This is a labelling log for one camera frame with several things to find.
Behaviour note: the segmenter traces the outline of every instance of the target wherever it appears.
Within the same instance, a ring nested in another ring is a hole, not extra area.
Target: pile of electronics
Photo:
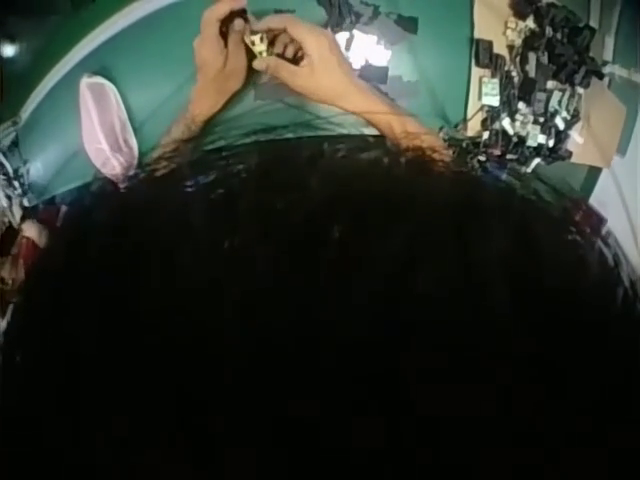
[[[570,139],[582,143],[575,128],[582,97],[600,64],[589,54],[596,30],[569,8],[540,0],[512,4],[505,28],[508,55],[493,42],[475,39],[474,61],[481,79],[481,132],[466,125],[443,130],[456,161],[478,170],[516,167],[531,172],[540,164],[569,161]]]

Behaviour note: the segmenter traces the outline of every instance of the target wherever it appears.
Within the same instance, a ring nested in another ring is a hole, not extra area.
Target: cardboard
[[[568,148],[573,152],[571,163],[609,168],[618,150],[627,109],[607,88],[594,79],[582,99],[582,120],[575,139]]]

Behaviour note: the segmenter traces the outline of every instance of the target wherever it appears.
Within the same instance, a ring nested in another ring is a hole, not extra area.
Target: pink bag
[[[138,164],[138,142],[116,87],[102,77],[80,81],[82,142],[96,168],[123,186]]]

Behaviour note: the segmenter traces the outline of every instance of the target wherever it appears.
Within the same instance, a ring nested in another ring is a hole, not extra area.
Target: curly black hair
[[[568,209],[366,138],[196,156],[30,272],[3,480],[609,478],[638,447],[637,291]]]

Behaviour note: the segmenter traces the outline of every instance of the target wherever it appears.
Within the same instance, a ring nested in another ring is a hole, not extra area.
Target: green surface
[[[363,4],[362,0],[352,0]],[[623,0],[614,62],[638,67],[638,6]],[[42,35],[30,32],[33,48],[22,64],[5,68],[5,88],[11,91],[3,105],[15,113],[49,70],[82,38],[130,0],[97,0],[81,12],[57,16],[42,23]],[[401,75],[416,93],[399,103],[425,123],[437,127],[463,118],[468,87],[472,2],[470,0],[380,1],[383,11],[399,11],[420,18],[418,37],[393,49],[391,74]],[[585,20],[589,0],[565,0]],[[37,198],[80,185],[96,174],[80,144],[77,85],[84,73],[102,74],[119,88],[127,105],[141,150],[149,151],[171,121],[180,114],[193,81],[191,42],[201,12],[210,0],[183,0],[132,25],[105,42],[76,65],[45,100],[20,132],[22,153],[31,165]],[[296,9],[302,17],[321,23],[324,14],[313,0],[250,0],[251,9],[269,13],[274,8]],[[602,22],[610,23],[611,3],[603,1]],[[624,153],[638,114],[639,86],[614,79],[611,89],[627,106],[627,122],[619,152]],[[255,130],[263,136],[359,133],[358,120],[296,97],[283,101],[256,101],[249,90],[236,99],[211,126],[211,142],[250,141]],[[590,195],[599,169],[556,164],[546,172]]]
[[[186,104],[194,79],[192,42],[209,4],[183,1],[147,16],[93,51],[53,88],[20,131],[22,154],[31,166],[31,187],[38,199],[85,183],[95,174],[80,143],[77,86],[84,73],[113,81],[141,151],[152,149]],[[324,22],[324,12],[315,2],[304,6],[296,0],[251,2],[254,12],[295,8],[307,20]],[[401,76],[407,88],[415,90],[400,97],[399,103],[433,127],[461,120],[469,82],[469,1],[436,2],[427,8],[403,0],[382,6],[383,11],[420,17],[418,36],[393,48],[391,75]],[[64,121],[52,121],[55,118]],[[369,131],[354,117],[300,98],[255,101],[254,92],[247,89],[215,119],[213,141],[250,141],[255,137],[247,133],[264,129],[269,137]]]

